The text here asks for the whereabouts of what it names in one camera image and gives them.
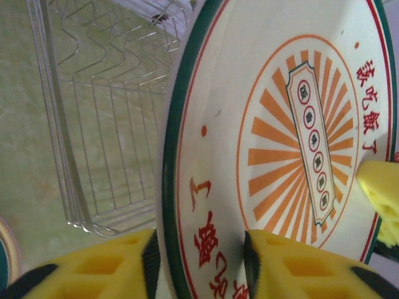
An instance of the metal wire rack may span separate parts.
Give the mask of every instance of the metal wire rack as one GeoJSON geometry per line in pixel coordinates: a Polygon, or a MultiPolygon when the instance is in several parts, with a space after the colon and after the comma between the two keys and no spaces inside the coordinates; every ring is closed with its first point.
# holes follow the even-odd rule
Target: metal wire rack
{"type": "Polygon", "coordinates": [[[103,236],[154,226],[163,94],[192,14],[120,4],[27,0],[65,218],[103,236]]]}

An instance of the black rubber edge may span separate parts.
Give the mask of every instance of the black rubber edge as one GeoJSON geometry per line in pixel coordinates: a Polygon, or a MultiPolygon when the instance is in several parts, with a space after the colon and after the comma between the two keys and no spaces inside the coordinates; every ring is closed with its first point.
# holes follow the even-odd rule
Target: black rubber edge
{"type": "Polygon", "coordinates": [[[58,266],[50,263],[26,272],[8,288],[0,292],[0,299],[22,299],[43,282],[58,266]]]}
{"type": "Polygon", "coordinates": [[[261,270],[261,261],[257,252],[254,250],[252,246],[251,236],[248,232],[245,232],[245,241],[244,241],[244,266],[245,266],[245,275],[247,278],[247,286],[248,286],[248,295],[249,299],[255,298],[259,273],[261,270]]]}
{"type": "Polygon", "coordinates": [[[381,275],[360,267],[352,267],[351,270],[382,299],[399,298],[399,290],[381,275]]]}
{"type": "Polygon", "coordinates": [[[161,267],[161,256],[156,230],[143,250],[142,261],[147,298],[155,299],[156,286],[158,284],[158,276],[161,267]]]}
{"type": "Polygon", "coordinates": [[[377,241],[374,247],[374,252],[399,263],[399,246],[397,245],[389,248],[383,242],[377,241]]]}

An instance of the orange circle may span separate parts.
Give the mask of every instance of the orange circle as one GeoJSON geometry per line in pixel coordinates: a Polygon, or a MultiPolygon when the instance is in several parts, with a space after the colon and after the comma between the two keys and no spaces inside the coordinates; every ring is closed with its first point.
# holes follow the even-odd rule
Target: orange circle
{"type": "MultiPolygon", "coordinates": [[[[264,66],[262,67],[262,69],[260,70],[260,72],[258,73],[258,75],[257,75],[257,77],[256,77],[256,80],[255,80],[255,83],[254,83],[254,85],[252,86],[251,92],[250,92],[250,94],[249,94],[249,96],[248,96],[248,99],[247,99],[247,102],[246,102],[246,106],[245,106],[245,109],[244,109],[244,113],[243,113],[243,118],[242,118],[242,120],[241,120],[241,126],[240,126],[240,130],[239,130],[239,138],[238,138],[238,148],[237,148],[237,155],[236,155],[236,186],[237,186],[237,195],[238,195],[239,207],[240,207],[241,215],[242,215],[242,218],[243,218],[243,222],[244,222],[244,225],[245,225],[245,227],[246,227],[247,229],[249,229],[250,227],[249,227],[249,225],[248,225],[248,222],[247,222],[247,219],[246,219],[246,216],[245,216],[245,213],[244,213],[244,207],[243,207],[243,203],[242,203],[242,199],[241,199],[241,191],[240,191],[240,185],[239,185],[239,155],[240,155],[241,138],[242,138],[242,135],[243,135],[244,121],[245,121],[246,114],[247,114],[247,111],[248,111],[249,103],[251,102],[252,95],[253,95],[253,93],[254,93],[254,91],[255,91],[256,86],[257,86],[258,83],[259,83],[259,80],[260,80],[262,74],[264,73],[266,67],[270,64],[270,62],[272,61],[272,59],[273,59],[285,46],[287,46],[288,44],[290,44],[290,43],[292,43],[292,42],[294,42],[294,41],[296,41],[296,40],[305,39],[305,38],[318,39],[318,40],[324,42],[325,44],[327,44],[329,47],[331,47],[331,48],[335,51],[335,53],[340,57],[341,61],[344,63],[347,73],[350,74],[349,68],[348,68],[346,62],[344,61],[344,58],[342,57],[342,54],[338,51],[338,49],[337,49],[333,44],[331,44],[328,40],[324,39],[323,37],[320,37],[320,36],[317,36],[317,35],[313,35],[313,34],[304,34],[304,35],[301,35],[301,36],[293,37],[293,38],[291,38],[291,39],[285,41],[285,43],[283,43],[282,45],[280,45],[280,46],[273,52],[273,54],[268,58],[268,60],[266,61],[266,63],[264,64],[264,66]]],[[[353,90],[355,90],[355,85],[354,85],[354,82],[353,82],[353,79],[352,79],[351,76],[350,76],[350,83],[351,83],[351,85],[352,85],[353,90]]],[[[358,114],[358,106],[357,106],[357,96],[356,96],[356,93],[355,93],[355,103],[356,103],[356,111],[357,111],[357,114],[358,114]]],[[[357,161],[357,158],[358,158],[358,153],[357,153],[356,156],[355,156],[355,161],[357,161]]],[[[338,222],[339,222],[339,220],[340,220],[342,214],[344,213],[345,207],[346,207],[346,205],[347,205],[347,201],[348,201],[348,200],[345,201],[345,204],[344,204],[344,206],[343,206],[343,208],[342,208],[342,211],[341,211],[340,215],[338,216],[337,221],[335,222],[335,224],[334,224],[332,230],[329,232],[328,236],[324,239],[324,241],[319,245],[319,248],[322,247],[322,246],[325,244],[325,242],[326,242],[326,241],[329,239],[329,237],[331,236],[331,233],[334,231],[334,229],[335,229],[336,225],[338,224],[338,222]]]]}

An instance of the red circle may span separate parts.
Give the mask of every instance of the red circle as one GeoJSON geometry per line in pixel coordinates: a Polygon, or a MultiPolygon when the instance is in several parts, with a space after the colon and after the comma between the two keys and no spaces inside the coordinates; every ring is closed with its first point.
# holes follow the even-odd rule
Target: red circle
{"type": "Polygon", "coordinates": [[[306,105],[306,104],[309,102],[309,100],[310,100],[310,85],[309,85],[309,83],[308,83],[306,80],[301,80],[301,81],[299,82],[299,84],[298,84],[298,90],[297,90],[297,96],[298,96],[298,100],[299,100],[302,104],[306,105]],[[305,98],[305,101],[303,101],[303,99],[302,99],[302,97],[301,97],[301,95],[300,95],[300,87],[301,87],[302,84],[305,84],[305,85],[307,86],[307,98],[305,98]]]}
{"type": "Polygon", "coordinates": [[[313,170],[314,170],[314,172],[315,172],[315,173],[319,173],[320,170],[322,170],[323,165],[324,165],[324,156],[323,156],[323,153],[322,153],[321,151],[318,151],[318,152],[314,155],[314,158],[313,158],[313,170]],[[317,169],[314,167],[314,161],[315,161],[315,159],[316,159],[316,157],[317,157],[318,154],[320,154],[320,156],[322,157],[322,164],[321,164],[319,170],[317,170],[317,169]]]}
{"type": "Polygon", "coordinates": [[[310,133],[310,135],[309,135],[309,148],[310,148],[310,150],[314,153],[314,152],[317,151],[317,149],[319,148],[319,145],[320,145],[320,134],[319,134],[319,131],[317,131],[316,129],[314,129],[313,131],[311,131],[311,133],[310,133]],[[317,136],[318,136],[318,139],[317,139],[317,146],[316,146],[315,149],[312,149],[312,147],[311,147],[311,145],[310,145],[310,142],[312,141],[311,138],[312,138],[312,136],[313,136],[313,133],[316,133],[317,136]]]}
{"type": "Polygon", "coordinates": [[[202,126],[202,129],[201,129],[202,137],[205,137],[207,132],[208,132],[208,129],[206,128],[206,126],[202,126]]]}
{"type": "Polygon", "coordinates": [[[313,128],[315,122],[316,122],[316,112],[314,111],[314,109],[313,109],[312,106],[306,107],[306,108],[305,108],[305,111],[304,111],[304,124],[305,124],[305,127],[306,127],[307,129],[311,129],[311,128],[313,128]],[[306,119],[305,119],[305,118],[306,118],[306,114],[309,112],[309,110],[312,110],[312,111],[313,111],[313,117],[314,117],[311,126],[307,126],[307,122],[306,122],[306,119]]]}
{"type": "Polygon", "coordinates": [[[327,184],[327,175],[325,174],[325,172],[323,171],[322,173],[320,173],[319,174],[319,177],[317,178],[317,182],[316,182],[316,187],[317,187],[317,190],[319,191],[319,192],[323,192],[323,190],[324,190],[324,188],[325,188],[325,185],[327,184]],[[324,185],[323,185],[323,188],[322,189],[320,189],[320,185],[319,185],[319,180],[320,180],[320,177],[321,176],[324,176],[324,178],[325,178],[325,182],[324,182],[324,185]]]}
{"type": "Polygon", "coordinates": [[[321,197],[320,197],[320,208],[321,208],[322,211],[324,211],[324,210],[327,208],[327,206],[329,205],[329,201],[330,201],[330,194],[329,194],[328,191],[324,191],[323,194],[322,194],[321,197]],[[324,209],[323,209],[323,206],[322,206],[322,198],[323,198],[323,196],[325,196],[325,195],[327,195],[327,203],[325,204],[324,209]]]}

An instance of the white plate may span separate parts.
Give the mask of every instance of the white plate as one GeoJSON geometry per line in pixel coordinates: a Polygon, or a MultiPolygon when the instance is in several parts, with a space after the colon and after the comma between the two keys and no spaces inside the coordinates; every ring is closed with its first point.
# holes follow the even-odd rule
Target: white plate
{"type": "Polygon", "coordinates": [[[178,298],[245,298],[248,228],[369,259],[355,173],[396,132],[380,1],[206,1],[175,75],[158,229],[178,298]]]}

